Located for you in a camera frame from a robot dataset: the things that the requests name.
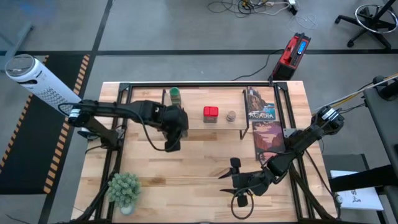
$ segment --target concrete floor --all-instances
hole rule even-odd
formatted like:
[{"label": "concrete floor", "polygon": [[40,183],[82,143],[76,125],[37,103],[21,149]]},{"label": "concrete floor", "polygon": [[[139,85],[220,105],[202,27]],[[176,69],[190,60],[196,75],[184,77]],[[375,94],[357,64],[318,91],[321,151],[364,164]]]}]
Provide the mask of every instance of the concrete floor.
[{"label": "concrete floor", "polygon": [[[306,30],[312,38],[309,49],[347,49],[346,42],[359,28],[333,22],[338,14],[352,16],[359,5],[383,4],[382,0],[301,0],[300,16],[313,14],[317,28]],[[3,0],[0,2],[0,31],[9,37],[17,33],[27,19],[35,29],[22,50],[91,50],[107,0],[49,1]],[[231,13],[213,14],[200,0],[115,0],[111,8],[99,50],[187,50],[187,49],[268,49],[284,48],[293,33],[287,23],[287,11],[277,16],[252,15],[238,19]],[[386,36],[392,48],[398,48],[398,32]],[[380,49],[370,35],[364,35],[354,49]],[[0,50],[7,45],[0,42]],[[107,81],[180,81],[231,80],[262,67],[266,55],[190,55],[190,56],[97,56],[85,93],[97,99],[102,82]],[[278,56],[269,66],[246,80],[265,80]],[[369,83],[377,75],[398,72],[398,55],[305,55],[294,80],[303,80],[311,109],[340,98]],[[15,128],[28,92],[0,75],[0,154]],[[359,98],[343,105],[361,103]],[[366,108],[345,114],[344,128],[326,137],[326,155],[365,153],[370,167],[388,164],[388,158]],[[74,134],[54,201],[49,223],[68,221],[72,213],[84,160],[86,141]],[[0,195],[0,223],[17,223],[5,214],[37,223],[44,197],[41,195]],[[376,212],[343,211],[343,219],[377,223]],[[391,214],[389,223],[395,223]]]}]

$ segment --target office chair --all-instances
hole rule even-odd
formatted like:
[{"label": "office chair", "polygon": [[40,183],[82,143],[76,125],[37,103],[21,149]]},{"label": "office chair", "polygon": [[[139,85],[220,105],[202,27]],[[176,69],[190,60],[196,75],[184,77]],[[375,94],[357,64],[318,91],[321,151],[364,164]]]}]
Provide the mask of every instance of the office chair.
[{"label": "office chair", "polygon": [[[392,3],[396,0],[389,0],[387,4],[383,7],[378,6],[375,4],[368,4],[359,6],[355,10],[355,18],[351,18],[348,16],[339,15],[335,20],[335,24],[338,24],[340,20],[347,21],[349,23],[355,24],[357,26],[361,26],[363,29],[359,31],[353,38],[351,38],[348,43],[347,47],[352,47],[354,45],[354,41],[358,39],[361,35],[370,32],[375,38],[380,41],[386,49],[391,49],[391,44],[383,37],[383,34],[390,33],[397,29],[398,27],[398,19],[397,16],[389,10]],[[373,16],[370,11],[369,7],[376,7],[376,13]],[[385,13],[388,12],[392,19],[394,20],[395,24],[390,22],[380,20],[380,17]]]}]

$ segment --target potted plant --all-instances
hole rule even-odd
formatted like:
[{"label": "potted plant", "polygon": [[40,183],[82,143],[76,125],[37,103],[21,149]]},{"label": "potted plant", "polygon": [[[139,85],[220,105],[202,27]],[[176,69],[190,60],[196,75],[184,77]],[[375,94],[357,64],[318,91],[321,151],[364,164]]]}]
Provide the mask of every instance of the potted plant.
[{"label": "potted plant", "polygon": [[141,184],[138,177],[130,173],[115,174],[108,185],[109,189],[106,195],[109,201],[115,202],[123,215],[132,214],[141,193]]}]

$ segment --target white cylindrical speaker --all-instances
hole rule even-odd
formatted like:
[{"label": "white cylindrical speaker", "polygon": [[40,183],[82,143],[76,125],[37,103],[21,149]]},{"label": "white cylindrical speaker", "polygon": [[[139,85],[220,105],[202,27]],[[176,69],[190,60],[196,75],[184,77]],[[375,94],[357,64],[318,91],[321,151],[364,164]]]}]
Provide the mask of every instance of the white cylindrical speaker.
[{"label": "white cylindrical speaker", "polygon": [[81,101],[58,77],[30,55],[17,55],[10,59],[6,64],[6,73],[12,80],[64,115],[69,115],[72,105],[60,106],[60,111],[59,104]]}]

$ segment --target chair wheel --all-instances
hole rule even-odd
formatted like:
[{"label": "chair wheel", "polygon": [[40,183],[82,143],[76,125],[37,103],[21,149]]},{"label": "chair wheel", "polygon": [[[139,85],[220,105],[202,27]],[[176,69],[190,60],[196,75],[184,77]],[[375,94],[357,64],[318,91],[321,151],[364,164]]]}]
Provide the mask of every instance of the chair wheel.
[{"label": "chair wheel", "polygon": [[347,47],[352,47],[354,45],[354,42],[352,40],[348,41]]}]

